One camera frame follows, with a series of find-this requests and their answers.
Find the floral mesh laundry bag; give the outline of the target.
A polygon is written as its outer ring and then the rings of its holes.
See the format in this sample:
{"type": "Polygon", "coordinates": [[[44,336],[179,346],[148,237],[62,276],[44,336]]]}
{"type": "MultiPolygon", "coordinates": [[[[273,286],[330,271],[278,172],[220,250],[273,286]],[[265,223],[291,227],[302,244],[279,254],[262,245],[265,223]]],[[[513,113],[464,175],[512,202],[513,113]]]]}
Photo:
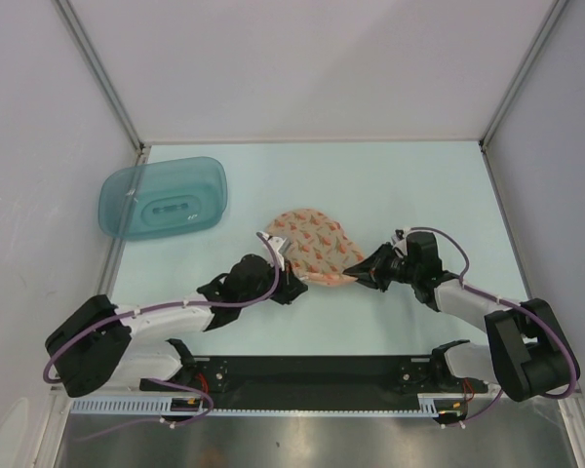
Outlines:
{"type": "Polygon", "coordinates": [[[314,209],[279,214],[265,231],[289,242],[284,258],[306,283],[326,287],[354,283],[356,279],[345,271],[366,258],[338,221],[314,209]]]}

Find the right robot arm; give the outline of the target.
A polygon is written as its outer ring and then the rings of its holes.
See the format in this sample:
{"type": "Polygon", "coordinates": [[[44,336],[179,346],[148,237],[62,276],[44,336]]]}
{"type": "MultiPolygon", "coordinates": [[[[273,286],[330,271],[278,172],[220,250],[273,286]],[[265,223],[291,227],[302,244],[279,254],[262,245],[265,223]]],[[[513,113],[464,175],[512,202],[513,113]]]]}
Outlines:
{"type": "Polygon", "coordinates": [[[430,367],[430,378],[438,389],[452,391],[474,378],[499,386],[515,402],[571,396],[580,367],[551,305],[486,292],[468,283],[464,271],[446,270],[438,247],[445,235],[432,227],[398,230],[344,273],[381,292],[407,285],[421,304],[485,334],[483,345],[457,340],[437,348],[440,361],[430,367]]]}

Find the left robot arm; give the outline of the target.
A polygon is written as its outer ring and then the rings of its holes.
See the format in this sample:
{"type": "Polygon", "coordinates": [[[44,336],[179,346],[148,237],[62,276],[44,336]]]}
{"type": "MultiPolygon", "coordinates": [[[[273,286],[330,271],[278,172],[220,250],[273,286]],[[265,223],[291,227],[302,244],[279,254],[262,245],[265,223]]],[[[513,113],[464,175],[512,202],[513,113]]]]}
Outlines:
{"type": "Polygon", "coordinates": [[[289,261],[269,263],[247,254],[189,297],[125,312],[107,295],[87,299],[45,341],[49,362],[43,379],[71,398],[108,383],[159,391],[189,387],[197,369],[182,341],[185,332],[210,332],[236,321],[263,301],[289,305],[308,287],[289,261]]]}

